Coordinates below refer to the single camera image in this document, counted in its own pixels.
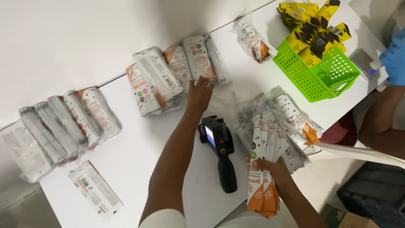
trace black crate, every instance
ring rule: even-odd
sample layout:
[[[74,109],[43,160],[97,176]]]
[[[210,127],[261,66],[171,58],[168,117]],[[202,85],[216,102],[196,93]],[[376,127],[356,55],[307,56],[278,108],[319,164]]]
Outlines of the black crate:
[[[381,228],[405,228],[405,170],[366,162],[338,191],[349,212]]]

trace green plastic basket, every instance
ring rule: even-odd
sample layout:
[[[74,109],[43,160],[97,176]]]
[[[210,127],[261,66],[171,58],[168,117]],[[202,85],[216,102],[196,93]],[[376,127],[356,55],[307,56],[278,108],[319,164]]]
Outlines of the green plastic basket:
[[[339,48],[332,48],[322,61],[309,68],[284,40],[273,58],[309,102],[338,97],[352,86],[359,69]]]

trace white sleeve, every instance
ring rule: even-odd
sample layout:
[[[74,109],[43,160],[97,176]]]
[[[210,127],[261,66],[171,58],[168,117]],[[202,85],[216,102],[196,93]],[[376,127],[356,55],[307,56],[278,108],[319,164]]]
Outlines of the white sleeve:
[[[149,215],[139,228],[186,228],[184,215],[175,209],[163,209]]]

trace human hand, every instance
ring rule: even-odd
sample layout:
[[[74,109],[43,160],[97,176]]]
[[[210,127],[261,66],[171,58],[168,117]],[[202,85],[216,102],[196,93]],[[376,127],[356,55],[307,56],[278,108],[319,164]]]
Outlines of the human hand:
[[[379,59],[390,76],[388,85],[405,86],[405,29],[395,34]]]
[[[250,162],[250,156],[245,158],[245,162]],[[282,157],[278,159],[277,163],[257,159],[251,165],[253,168],[268,170],[280,194],[298,189]]]
[[[210,84],[210,81],[204,77],[200,77],[196,85],[194,85],[194,80],[191,80],[188,91],[187,110],[203,114],[208,108],[214,86],[213,83]]]

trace blue glove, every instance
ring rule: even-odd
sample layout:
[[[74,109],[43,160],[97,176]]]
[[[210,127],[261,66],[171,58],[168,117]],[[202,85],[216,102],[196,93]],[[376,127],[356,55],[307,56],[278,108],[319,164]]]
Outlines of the blue glove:
[[[379,57],[389,76],[389,86],[405,86],[405,29],[392,38],[390,46]]]

